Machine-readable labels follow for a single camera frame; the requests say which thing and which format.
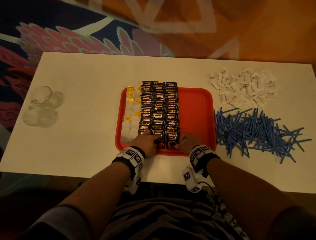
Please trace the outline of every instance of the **person's left hand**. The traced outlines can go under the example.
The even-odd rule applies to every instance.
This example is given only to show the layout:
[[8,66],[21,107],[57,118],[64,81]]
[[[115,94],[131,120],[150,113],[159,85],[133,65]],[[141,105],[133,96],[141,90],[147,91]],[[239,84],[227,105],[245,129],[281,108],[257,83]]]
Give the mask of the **person's left hand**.
[[156,153],[157,144],[154,140],[160,138],[160,135],[152,135],[149,129],[146,129],[142,135],[137,136],[131,141],[131,146],[139,147],[144,151],[146,158],[150,158]]

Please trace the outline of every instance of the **black cable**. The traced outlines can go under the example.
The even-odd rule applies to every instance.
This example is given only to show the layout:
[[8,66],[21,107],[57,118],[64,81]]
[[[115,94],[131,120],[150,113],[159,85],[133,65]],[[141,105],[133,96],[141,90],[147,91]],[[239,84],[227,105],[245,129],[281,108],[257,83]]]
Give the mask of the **black cable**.
[[208,184],[207,182],[203,182],[203,181],[201,181],[201,182],[198,182],[198,184],[200,184],[200,183],[205,183],[206,185],[208,185],[210,188],[211,188],[211,190],[212,190],[212,192],[213,192],[213,197],[214,197],[214,206],[213,206],[213,212],[212,212],[212,214],[210,215],[210,218],[212,218],[212,216],[215,214],[215,206],[216,206],[216,203],[215,203],[215,192],[214,192],[214,190],[213,190],[213,188],[210,186],[210,184]]

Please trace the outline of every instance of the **forearm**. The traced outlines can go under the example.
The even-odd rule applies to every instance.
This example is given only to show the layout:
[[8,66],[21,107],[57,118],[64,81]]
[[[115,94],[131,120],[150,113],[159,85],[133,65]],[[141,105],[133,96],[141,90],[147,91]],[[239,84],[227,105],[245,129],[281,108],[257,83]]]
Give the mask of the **forearm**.
[[285,209],[296,206],[268,182],[221,159],[210,160],[207,171],[250,239],[265,239],[276,217]]
[[115,162],[90,178],[60,205],[72,205],[82,211],[93,235],[98,237],[110,220],[130,174],[124,163]]

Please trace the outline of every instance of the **gray sleeve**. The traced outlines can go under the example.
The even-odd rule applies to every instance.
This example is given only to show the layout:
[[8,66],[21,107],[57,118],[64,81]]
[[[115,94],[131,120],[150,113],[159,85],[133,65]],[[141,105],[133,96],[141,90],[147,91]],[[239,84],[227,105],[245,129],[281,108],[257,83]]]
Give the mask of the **gray sleeve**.
[[91,231],[85,218],[67,206],[58,206],[44,213],[35,223],[44,222],[70,240],[91,239]]
[[290,208],[275,220],[268,239],[316,239],[316,216],[303,207]]

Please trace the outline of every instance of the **yellow tea tag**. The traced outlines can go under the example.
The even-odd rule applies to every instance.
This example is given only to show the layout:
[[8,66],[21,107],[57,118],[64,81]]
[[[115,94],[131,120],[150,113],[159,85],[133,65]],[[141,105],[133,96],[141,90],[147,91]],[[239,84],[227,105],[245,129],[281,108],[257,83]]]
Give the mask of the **yellow tea tag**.
[[136,115],[139,116],[139,118],[140,118],[140,112],[135,111],[134,116],[136,116]]
[[128,85],[127,91],[130,91],[130,92],[134,91],[134,85]]
[[135,104],[141,104],[141,103],[142,103],[142,101],[140,98],[135,98]]
[[126,97],[134,99],[134,92],[126,92]]
[[124,121],[131,121],[131,116],[124,116]]
[[132,98],[126,98],[126,103],[133,103],[133,99]]

